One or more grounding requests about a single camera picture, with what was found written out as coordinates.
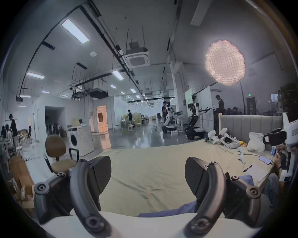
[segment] white plastic bag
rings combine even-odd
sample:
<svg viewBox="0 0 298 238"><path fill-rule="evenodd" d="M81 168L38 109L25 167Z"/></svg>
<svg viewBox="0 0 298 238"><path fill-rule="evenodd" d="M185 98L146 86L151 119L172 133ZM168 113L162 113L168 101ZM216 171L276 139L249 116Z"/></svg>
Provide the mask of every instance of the white plastic bag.
<svg viewBox="0 0 298 238"><path fill-rule="evenodd" d="M264 135L262 133L250 132L249 142L247 145L248 151L262 152L265 150L265 144L263 143Z"/></svg>

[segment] notebook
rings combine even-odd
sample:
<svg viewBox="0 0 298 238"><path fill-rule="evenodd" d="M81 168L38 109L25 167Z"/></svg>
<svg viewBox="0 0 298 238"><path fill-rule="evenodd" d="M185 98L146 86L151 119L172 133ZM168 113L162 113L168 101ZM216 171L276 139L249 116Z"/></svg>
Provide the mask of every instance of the notebook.
<svg viewBox="0 0 298 238"><path fill-rule="evenodd" d="M250 174L253 180L257 180L259 183L266 177L268 173L268 171L260 168L256 164L253 164L252 167L245 172L245 174Z"/></svg>

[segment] smartphone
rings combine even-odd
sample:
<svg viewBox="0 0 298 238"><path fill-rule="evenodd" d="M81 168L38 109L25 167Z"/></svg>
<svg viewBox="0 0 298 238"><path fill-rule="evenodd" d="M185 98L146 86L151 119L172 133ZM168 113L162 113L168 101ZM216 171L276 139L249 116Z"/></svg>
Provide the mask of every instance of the smartphone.
<svg viewBox="0 0 298 238"><path fill-rule="evenodd" d="M275 152L276 152L276 148L275 148L275 146L273 146L272 148L271 148L271 152L270 152L270 154L272 154L273 156L275 155Z"/></svg>
<svg viewBox="0 0 298 238"><path fill-rule="evenodd" d="M266 163L268 165L271 163L271 160L267 159L264 156L260 156L258 159L261 160L261 161L263 161L264 163Z"/></svg>

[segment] person's hand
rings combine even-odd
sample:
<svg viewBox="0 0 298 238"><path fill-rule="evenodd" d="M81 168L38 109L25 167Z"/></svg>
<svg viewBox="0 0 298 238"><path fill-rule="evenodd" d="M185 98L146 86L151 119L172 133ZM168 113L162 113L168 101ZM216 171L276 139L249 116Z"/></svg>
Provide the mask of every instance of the person's hand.
<svg viewBox="0 0 298 238"><path fill-rule="evenodd" d="M277 145L276 146L277 151L286 151L287 150L287 146L284 144L281 145Z"/></svg>
<svg viewBox="0 0 298 238"><path fill-rule="evenodd" d="M278 169L281 166L281 156L278 152L276 152L275 154L273 165L276 169Z"/></svg>

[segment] brown office chair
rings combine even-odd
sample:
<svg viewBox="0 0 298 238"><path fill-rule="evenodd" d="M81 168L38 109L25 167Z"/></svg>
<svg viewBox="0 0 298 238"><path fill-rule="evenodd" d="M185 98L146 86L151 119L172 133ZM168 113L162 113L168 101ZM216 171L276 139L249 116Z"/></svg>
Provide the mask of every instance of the brown office chair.
<svg viewBox="0 0 298 238"><path fill-rule="evenodd" d="M77 161L72 159L72 150L77 152ZM74 167L79 161L79 150L73 148L69 149L70 159L59 160L59 156L62 156L66 153L66 146L63 139L58 135L50 135L46 138L46 153L48 156L56 158L56 162L50 165L47 156L44 154L44 159L50 171L54 173L67 173L68 169Z"/></svg>

